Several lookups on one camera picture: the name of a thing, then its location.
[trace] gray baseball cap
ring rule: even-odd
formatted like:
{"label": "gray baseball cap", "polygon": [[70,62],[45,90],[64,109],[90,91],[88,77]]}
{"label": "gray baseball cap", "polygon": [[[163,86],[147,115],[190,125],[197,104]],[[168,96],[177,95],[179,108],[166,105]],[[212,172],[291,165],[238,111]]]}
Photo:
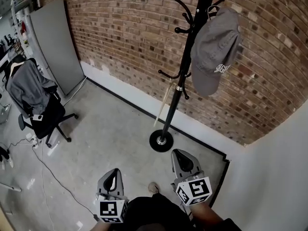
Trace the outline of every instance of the gray baseball cap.
{"label": "gray baseball cap", "polygon": [[237,12],[221,8],[198,32],[191,50],[192,82],[202,96],[214,94],[241,42]]}

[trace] person's leg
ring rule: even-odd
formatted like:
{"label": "person's leg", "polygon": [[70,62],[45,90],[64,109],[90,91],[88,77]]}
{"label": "person's leg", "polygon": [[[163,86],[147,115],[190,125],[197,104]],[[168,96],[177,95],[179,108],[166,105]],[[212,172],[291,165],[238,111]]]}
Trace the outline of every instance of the person's leg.
{"label": "person's leg", "polygon": [[6,159],[6,162],[10,164],[11,167],[14,167],[13,159],[10,157],[9,151],[4,150],[0,146],[0,155],[3,155],[3,157]]}
{"label": "person's leg", "polygon": [[2,155],[6,160],[10,158],[8,152],[4,150],[1,146],[0,146],[0,155]]}
{"label": "person's leg", "polygon": [[140,226],[159,223],[166,231],[190,231],[189,217],[174,203],[159,193],[157,184],[149,185],[150,197],[138,197],[128,204],[124,224],[115,225],[115,230],[135,231]]}
{"label": "person's leg", "polygon": [[0,155],[0,167],[2,170],[5,170],[4,160],[2,159],[2,155]]}

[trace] coat rack base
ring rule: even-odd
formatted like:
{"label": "coat rack base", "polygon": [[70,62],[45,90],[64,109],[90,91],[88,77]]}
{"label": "coat rack base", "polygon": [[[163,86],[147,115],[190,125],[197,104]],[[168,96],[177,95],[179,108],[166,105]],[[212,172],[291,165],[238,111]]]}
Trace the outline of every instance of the coat rack base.
{"label": "coat rack base", "polygon": [[169,132],[165,133],[165,138],[160,141],[160,137],[163,134],[163,130],[156,130],[150,136],[150,146],[157,152],[167,152],[173,146],[173,137]]}

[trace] gray jacket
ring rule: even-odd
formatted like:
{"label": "gray jacket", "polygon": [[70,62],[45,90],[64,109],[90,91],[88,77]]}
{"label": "gray jacket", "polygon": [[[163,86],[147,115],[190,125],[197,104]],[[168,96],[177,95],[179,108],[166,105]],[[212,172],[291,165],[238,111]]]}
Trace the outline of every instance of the gray jacket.
{"label": "gray jacket", "polygon": [[55,85],[52,80],[42,76],[31,60],[27,60],[13,76],[9,77],[6,89],[20,113],[25,118],[29,118],[23,103],[27,103],[32,108],[32,114],[42,114],[50,98],[50,94],[44,88]]}

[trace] person's hand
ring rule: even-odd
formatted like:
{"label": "person's hand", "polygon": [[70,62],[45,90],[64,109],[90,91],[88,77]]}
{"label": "person's hand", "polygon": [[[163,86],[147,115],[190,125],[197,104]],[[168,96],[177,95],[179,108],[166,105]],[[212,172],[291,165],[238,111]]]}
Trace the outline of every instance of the person's hand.
{"label": "person's hand", "polygon": [[223,219],[215,213],[206,203],[199,203],[189,206],[193,215],[193,218],[202,225],[203,228],[212,227]]}
{"label": "person's hand", "polygon": [[104,223],[101,220],[99,220],[94,226],[94,228],[91,229],[90,231],[108,231],[110,226],[111,226],[110,223]]}

